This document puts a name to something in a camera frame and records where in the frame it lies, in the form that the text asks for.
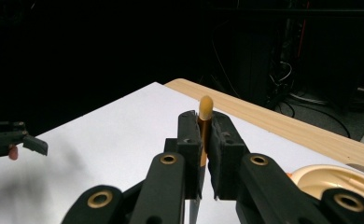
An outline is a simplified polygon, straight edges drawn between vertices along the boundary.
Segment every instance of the cables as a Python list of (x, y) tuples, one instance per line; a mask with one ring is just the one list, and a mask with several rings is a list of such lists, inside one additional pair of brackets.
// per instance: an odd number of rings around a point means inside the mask
[(327, 112), (325, 112), (325, 111), (322, 111), (322, 110), (319, 110), (319, 109), (316, 109), (316, 108), (313, 108), (313, 107), (310, 107), (310, 106), (307, 106), (307, 105), (304, 105), (304, 104), (299, 104), (299, 103), (293, 103), (293, 102), (288, 102), (289, 104), (292, 104), (292, 105), (296, 105), (296, 106), (300, 106), (300, 107), (304, 107), (304, 108), (306, 108), (306, 109), (311, 109), (311, 110), (314, 110), (314, 111), (316, 111), (316, 112), (318, 112), (318, 113), (321, 113), (321, 114), (324, 114), (324, 115), (326, 115), (326, 116), (328, 116), (328, 117), (330, 117), (330, 118), (332, 118), (332, 119), (334, 119), (337, 123), (339, 123), (340, 124), (340, 126), (342, 126), (342, 128), (344, 129), (344, 131), (345, 131), (345, 133), (346, 133), (346, 135), (347, 135), (347, 137), (348, 138), (351, 138), (351, 134), (350, 134), (350, 132), (348, 131), (348, 129), (347, 129), (347, 127), (339, 120), (339, 119), (337, 119), (336, 117), (334, 117), (334, 116), (332, 116), (330, 113), (327, 113)]
[[(291, 118), (295, 118), (295, 109), (292, 107), (292, 105), (290, 105), (289, 103), (285, 102), (285, 101), (281, 101), (280, 103), (283, 103), (285, 105), (287, 105), (287, 107), (289, 107), (289, 109), (292, 111), (292, 115), (290, 116)], [(283, 111), (282, 111), (282, 106), (280, 106), (280, 104), (277, 105), (278, 109), (280, 110), (280, 113), (283, 115), (286, 115)]]
[(303, 101), (306, 103), (311, 103), (311, 104), (315, 104), (315, 105), (327, 105), (328, 104), (328, 102), (326, 102), (326, 101), (304, 98), (304, 97), (298, 96), (292, 92), (290, 92), (289, 95), (297, 100), (300, 100), (300, 101)]
[(235, 94), (238, 98), (240, 98), (240, 99), (241, 99), (241, 96), (238, 94), (237, 90), (236, 90), (236, 89), (233, 87), (233, 85), (231, 84), (231, 81), (230, 81), (230, 79), (229, 79), (229, 76), (228, 76), (228, 74), (226, 73), (226, 70), (225, 70), (225, 68), (224, 68), (224, 66), (223, 66), (222, 61), (221, 61), (221, 60), (220, 60), (220, 58), (219, 58), (219, 55), (218, 55), (218, 53), (217, 53), (217, 48), (215, 47), (215, 42), (214, 42), (214, 32), (215, 32), (215, 30), (217, 30), (219, 27), (223, 26), (224, 24), (226, 24), (226, 23), (228, 23), (228, 22), (229, 22), (229, 21), (224, 21), (224, 22), (222, 22), (221, 24), (219, 24), (217, 27), (215, 27), (215, 28), (214, 28), (214, 30), (213, 30), (213, 32), (212, 32), (212, 34), (211, 34), (212, 48), (214, 49), (214, 53), (215, 53), (215, 55), (216, 55), (216, 57), (217, 57), (217, 62), (219, 63), (220, 68), (222, 69), (222, 73), (223, 73), (223, 75), (225, 76), (225, 78), (228, 80), (228, 83), (229, 83), (229, 85), (230, 85), (230, 87), (231, 87), (232, 91), (234, 92), (234, 94)]
[(285, 62), (281, 62), (281, 64), (286, 64), (287, 66), (289, 66), (289, 72), (284, 76), (284, 77), (281, 77), (278, 81), (281, 82), (283, 81), (284, 79), (286, 79), (287, 77), (290, 76), (290, 74), (292, 73), (292, 65), (290, 65), (290, 63), (285, 63)]

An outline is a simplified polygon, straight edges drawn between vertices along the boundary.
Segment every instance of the white table surface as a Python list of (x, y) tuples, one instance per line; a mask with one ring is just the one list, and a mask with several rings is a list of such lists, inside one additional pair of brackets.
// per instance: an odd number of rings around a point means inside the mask
[[(132, 187), (145, 179), (153, 157), (164, 150), (165, 138), (176, 138), (177, 117), (198, 108), (197, 100), (154, 82), (37, 136), (49, 144), (47, 157), (19, 145), (18, 160), (0, 158), (0, 223), (58, 224), (87, 189)], [(222, 112), (217, 102), (215, 110)], [(251, 152), (272, 157), (285, 172), (311, 164), (350, 168), (230, 118)], [(240, 223), (235, 202), (214, 201), (208, 170), (205, 176), (197, 223)], [(185, 215), (188, 223), (189, 202)]]

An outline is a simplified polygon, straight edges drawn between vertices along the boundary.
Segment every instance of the wooden surface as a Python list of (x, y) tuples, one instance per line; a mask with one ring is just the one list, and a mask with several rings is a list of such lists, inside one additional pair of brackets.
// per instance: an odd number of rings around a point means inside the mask
[(200, 100), (208, 94), (214, 107), (244, 119), (271, 133), (364, 171), (364, 144), (308, 123), (284, 116), (272, 110), (250, 104), (225, 93), (215, 91), (183, 78), (172, 80), (166, 87)]

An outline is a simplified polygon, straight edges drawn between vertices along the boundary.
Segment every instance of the human finger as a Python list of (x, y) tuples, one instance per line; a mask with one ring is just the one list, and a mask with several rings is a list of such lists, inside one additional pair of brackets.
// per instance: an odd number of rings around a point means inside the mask
[(16, 146), (11, 146), (8, 156), (15, 161), (19, 157), (19, 149)]

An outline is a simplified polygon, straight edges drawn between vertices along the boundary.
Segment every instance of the table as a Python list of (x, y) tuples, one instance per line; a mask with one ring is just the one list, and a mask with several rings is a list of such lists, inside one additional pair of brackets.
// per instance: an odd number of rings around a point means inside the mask
[(247, 101), (214, 91), (183, 78), (172, 80), (165, 86), (194, 99), (210, 94), (216, 107), (231, 115), (255, 124), (271, 133), (310, 148), (344, 164), (364, 166), (364, 144), (316, 126), (250, 104)]
[[(197, 98), (189, 97), (187, 92)], [(214, 99), (215, 110), (230, 116), (249, 150), (272, 157), (285, 172), (319, 163), (347, 167), (274, 131), (288, 133), (285, 128), (266, 130), (257, 125), (292, 125), (287, 117), (276, 123), (280, 115), (184, 79), (166, 85), (153, 82), (37, 136), (49, 144), (47, 157), (18, 145), (18, 160), (0, 158), (0, 223), (61, 223), (85, 190), (109, 185), (124, 191), (142, 181), (152, 159), (163, 152), (165, 138), (176, 137), (177, 116), (197, 111), (198, 99), (207, 93)], [(233, 108), (232, 103), (250, 109), (238, 112), (238, 106)], [(239, 114), (253, 121), (237, 117)], [(208, 171), (205, 176), (197, 223), (240, 223), (235, 202), (214, 201)]]

